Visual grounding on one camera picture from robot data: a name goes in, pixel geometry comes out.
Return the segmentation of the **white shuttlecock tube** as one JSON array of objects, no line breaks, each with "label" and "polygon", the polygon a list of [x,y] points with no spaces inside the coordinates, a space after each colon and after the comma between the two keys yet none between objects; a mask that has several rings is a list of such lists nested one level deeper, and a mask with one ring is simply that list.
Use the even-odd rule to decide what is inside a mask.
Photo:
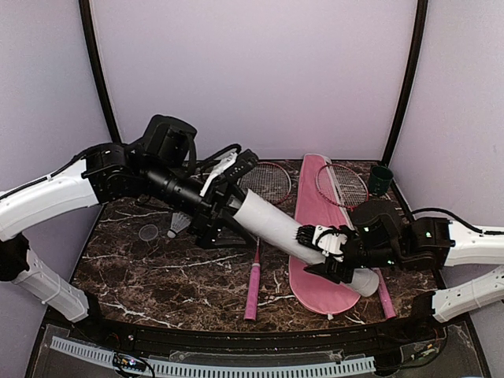
[{"label": "white shuttlecock tube", "polygon": [[[302,225],[250,189],[233,218],[253,235],[303,261],[306,266],[332,259],[326,258],[319,251],[299,244],[295,236]],[[357,269],[353,282],[343,284],[358,294],[369,297],[379,287],[379,278],[371,269]]]}]

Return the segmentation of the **white shuttlecock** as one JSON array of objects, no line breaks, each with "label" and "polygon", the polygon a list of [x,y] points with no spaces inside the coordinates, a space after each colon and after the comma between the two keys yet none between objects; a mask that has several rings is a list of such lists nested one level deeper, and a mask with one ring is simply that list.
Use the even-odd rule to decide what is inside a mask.
[{"label": "white shuttlecock", "polygon": [[184,229],[186,229],[191,223],[191,217],[182,212],[177,212],[172,215],[170,228],[167,232],[167,236],[170,239],[176,238]]}]

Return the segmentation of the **clear plastic tube lid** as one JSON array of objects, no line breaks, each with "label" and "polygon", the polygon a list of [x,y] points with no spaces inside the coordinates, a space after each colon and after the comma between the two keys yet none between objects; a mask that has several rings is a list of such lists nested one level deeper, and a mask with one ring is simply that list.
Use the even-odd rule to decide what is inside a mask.
[{"label": "clear plastic tube lid", "polygon": [[155,224],[146,224],[139,229],[139,238],[144,242],[149,242],[158,237],[158,227]]}]

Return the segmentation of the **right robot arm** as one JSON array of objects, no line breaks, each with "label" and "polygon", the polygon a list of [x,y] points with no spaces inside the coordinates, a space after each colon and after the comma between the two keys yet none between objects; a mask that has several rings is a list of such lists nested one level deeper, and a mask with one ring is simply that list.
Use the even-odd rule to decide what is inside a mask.
[{"label": "right robot arm", "polygon": [[369,201],[351,211],[351,226],[303,225],[296,233],[298,244],[322,259],[304,269],[370,296],[379,286],[377,279],[366,276],[373,268],[423,271],[493,265],[483,276],[413,300],[412,317],[402,323],[402,335],[417,342],[431,331],[432,317],[443,323],[503,299],[502,228],[477,228],[444,209],[439,214],[404,223],[390,202]]}]

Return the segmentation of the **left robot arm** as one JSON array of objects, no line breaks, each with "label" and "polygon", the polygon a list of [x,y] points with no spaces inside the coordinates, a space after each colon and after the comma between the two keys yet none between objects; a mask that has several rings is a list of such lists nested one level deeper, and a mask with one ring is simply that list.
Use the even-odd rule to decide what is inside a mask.
[{"label": "left robot arm", "polygon": [[111,327],[96,297],[43,263],[24,236],[28,228],[76,209],[122,198],[149,196],[190,218],[189,232],[202,249],[249,246],[252,235],[234,219],[232,198],[243,200],[238,182],[258,156],[233,144],[198,161],[196,129],[156,115],[133,143],[103,143],[83,150],[46,176],[1,195],[1,279],[32,293],[78,324],[94,343]]}]

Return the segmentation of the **pink badminton racket left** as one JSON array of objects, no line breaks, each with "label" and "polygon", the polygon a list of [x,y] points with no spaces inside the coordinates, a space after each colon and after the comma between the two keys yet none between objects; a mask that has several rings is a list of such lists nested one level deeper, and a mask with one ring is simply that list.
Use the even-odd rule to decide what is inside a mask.
[{"label": "pink badminton racket left", "polygon": [[[239,187],[242,190],[250,189],[265,201],[273,205],[279,205],[291,193],[292,184],[289,174],[283,167],[273,162],[261,162],[239,181]],[[257,248],[250,270],[246,307],[243,316],[245,321],[255,321],[257,316],[261,275],[260,252],[261,240],[257,238]]]}]

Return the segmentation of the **pink badminton racket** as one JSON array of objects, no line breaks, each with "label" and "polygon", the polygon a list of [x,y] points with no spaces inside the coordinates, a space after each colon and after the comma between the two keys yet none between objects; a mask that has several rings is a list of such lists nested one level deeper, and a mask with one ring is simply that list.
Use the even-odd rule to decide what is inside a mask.
[{"label": "pink badminton racket", "polygon": [[[283,167],[273,162],[261,162],[239,181],[239,187],[242,190],[250,189],[265,201],[273,205],[279,205],[291,193],[292,184],[289,174]],[[261,240],[257,238],[257,248],[250,270],[246,307],[243,316],[245,321],[255,321],[257,316],[261,275],[260,252]]]},{"label": "pink badminton racket", "polygon": [[[353,170],[339,164],[327,163],[316,174],[317,190],[330,203],[349,211],[369,199],[369,193],[361,177]],[[396,312],[380,269],[374,269],[379,277],[378,295],[386,320],[396,318]]]}]

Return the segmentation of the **pink badminton racket right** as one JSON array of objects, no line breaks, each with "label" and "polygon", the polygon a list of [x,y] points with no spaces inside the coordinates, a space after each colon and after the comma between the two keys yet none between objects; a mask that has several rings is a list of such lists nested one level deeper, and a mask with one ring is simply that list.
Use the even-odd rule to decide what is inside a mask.
[{"label": "pink badminton racket right", "polygon": [[[317,190],[330,203],[349,211],[369,199],[369,193],[361,177],[353,170],[339,164],[327,163],[316,174]],[[380,269],[374,269],[379,277],[378,295],[386,320],[396,318],[396,312]]]}]

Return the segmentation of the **pink racket cover bag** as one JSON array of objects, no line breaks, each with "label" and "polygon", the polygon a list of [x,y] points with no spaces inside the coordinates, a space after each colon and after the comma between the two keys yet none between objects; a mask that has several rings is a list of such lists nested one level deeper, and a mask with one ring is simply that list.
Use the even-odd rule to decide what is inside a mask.
[{"label": "pink racket cover bag", "polygon": [[[328,157],[319,154],[306,154],[303,158],[295,208],[295,219],[300,224],[351,226],[346,210],[327,202],[317,190],[317,172],[329,162]],[[351,309],[360,299],[357,292],[342,284],[309,274],[304,270],[305,267],[303,261],[289,258],[291,290],[309,311],[332,319],[335,315]]]}]

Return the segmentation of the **dark green cup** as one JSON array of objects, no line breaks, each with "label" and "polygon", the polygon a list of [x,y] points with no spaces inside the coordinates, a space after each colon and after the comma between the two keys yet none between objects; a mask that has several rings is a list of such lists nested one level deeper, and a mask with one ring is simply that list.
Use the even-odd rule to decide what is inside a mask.
[{"label": "dark green cup", "polygon": [[374,165],[370,169],[368,189],[374,196],[385,195],[394,178],[393,172],[386,166]]}]

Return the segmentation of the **black front rail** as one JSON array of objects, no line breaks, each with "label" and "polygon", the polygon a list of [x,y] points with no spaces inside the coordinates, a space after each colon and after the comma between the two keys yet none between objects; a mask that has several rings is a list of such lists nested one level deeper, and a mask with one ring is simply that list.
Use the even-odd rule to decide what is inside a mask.
[{"label": "black front rail", "polygon": [[343,350],[378,354],[397,350],[410,343],[431,340],[441,343],[447,326],[433,317],[394,318],[359,324],[356,317],[342,314],[352,324],[302,332],[204,332],[159,328],[103,320],[99,330],[71,324],[52,309],[46,311],[42,328],[54,326],[65,337],[93,343],[120,352],[147,356],[169,356],[175,352],[209,354],[300,354],[324,350]]}]

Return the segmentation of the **left black frame post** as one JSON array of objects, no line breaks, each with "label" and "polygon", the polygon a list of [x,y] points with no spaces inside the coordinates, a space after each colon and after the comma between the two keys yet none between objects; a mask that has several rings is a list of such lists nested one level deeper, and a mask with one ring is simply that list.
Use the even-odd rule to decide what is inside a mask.
[{"label": "left black frame post", "polygon": [[106,85],[106,78],[102,69],[102,62],[98,50],[98,40],[95,33],[95,25],[91,11],[91,1],[79,0],[78,5],[80,9],[80,19],[87,48],[88,60],[107,131],[113,142],[121,143],[119,128],[117,127],[112,102]]}]

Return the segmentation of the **black frame post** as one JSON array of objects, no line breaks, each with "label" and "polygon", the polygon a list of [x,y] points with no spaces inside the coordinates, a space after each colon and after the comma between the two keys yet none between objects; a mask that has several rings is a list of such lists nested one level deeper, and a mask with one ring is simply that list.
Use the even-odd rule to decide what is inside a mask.
[{"label": "black frame post", "polygon": [[117,127],[112,102],[106,85],[106,78],[102,69],[102,62],[98,50],[98,40],[95,33],[95,25],[91,11],[91,1],[79,0],[78,5],[80,9],[80,19],[87,48],[88,60],[107,131],[113,142],[121,143],[119,128]]},{"label": "black frame post", "polygon": [[395,115],[391,123],[391,130],[387,138],[384,153],[381,158],[381,165],[388,166],[391,163],[398,138],[405,119],[407,106],[413,89],[417,64],[421,54],[421,46],[424,36],[424,29],[428,14],[428,0],[418,0],[413,22],[413,31],[409,46],[409,53],[406,62],[405,74],[402,80],[402,86],[398,97],[398,103]]}]

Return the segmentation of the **right black frame post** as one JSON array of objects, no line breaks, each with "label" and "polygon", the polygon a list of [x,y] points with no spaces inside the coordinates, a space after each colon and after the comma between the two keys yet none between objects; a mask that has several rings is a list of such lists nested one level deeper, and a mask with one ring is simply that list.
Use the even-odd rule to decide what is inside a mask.
[{"label": "right black frame post", "polygon": [[388,166],[391,163],[398,138],[405,119],[407,106],[413,89],[417,64],[421,54],[421,46],[424,36],[424,29],[428,14],[428,0],[418,0],[413,22],[413,31],[409,46],[409,53],[406,62],[405,74],[402,80],[402,86],[398,97],[398,103],[395,115],[391,123],[391,130],[387,138],[384,153],[381,158],[381,165]]}]

